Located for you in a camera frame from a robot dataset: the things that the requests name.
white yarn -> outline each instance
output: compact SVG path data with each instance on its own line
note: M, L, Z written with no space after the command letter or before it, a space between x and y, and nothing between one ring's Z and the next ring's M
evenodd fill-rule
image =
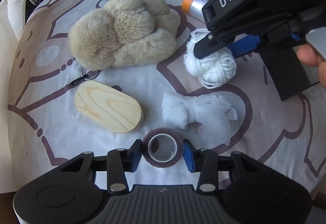
M178 93L163 94L162 116L171 128L185 130L187 124L194 122L202 124L198 132L205 137L218 137L217 145L230 144L229 120L238 119L236 110L222 96L185 97Z
M198 77L200 83L206 89L214 89L221 87L234 77L237 64L232 52L227 47L203 59L194 56L195 44L208 33L209 31L205 28L196 29L191 33L184 61L187 71L191 75Z

finger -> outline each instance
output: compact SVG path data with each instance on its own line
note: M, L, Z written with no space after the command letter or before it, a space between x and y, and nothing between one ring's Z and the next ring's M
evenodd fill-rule
M319 82L326 88L326 62L322 62L319 65Z
M317 53L308 44L301 45L297 51L297 56L299 60L311 67L317 67L322 62L322 59L317 55Z

wooden block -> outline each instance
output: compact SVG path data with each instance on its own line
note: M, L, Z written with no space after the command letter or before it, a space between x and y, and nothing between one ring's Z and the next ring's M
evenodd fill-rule
M119 134L134 133L143 122L138 101L94 80L78 87L75 106L84 115Z

white yarn ball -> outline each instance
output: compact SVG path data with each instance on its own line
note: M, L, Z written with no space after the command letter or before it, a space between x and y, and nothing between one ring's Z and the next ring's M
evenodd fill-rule
M197 76L201 84L207 89L214 89L224 85L232 79L237 70L237 64L232 52L227 47L205 57L198 59L194 56L194 47L197 42L205 38L209 33L201 28L191 33L191 39L187 43L187 54L184 61L187 71Z

orange tape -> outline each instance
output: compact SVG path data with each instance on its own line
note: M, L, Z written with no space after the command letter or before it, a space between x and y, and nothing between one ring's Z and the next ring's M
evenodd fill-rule
M194 0L183 0L182 2L182 6L181 9L185 12L185 13L189 13L190 10L190 5Z

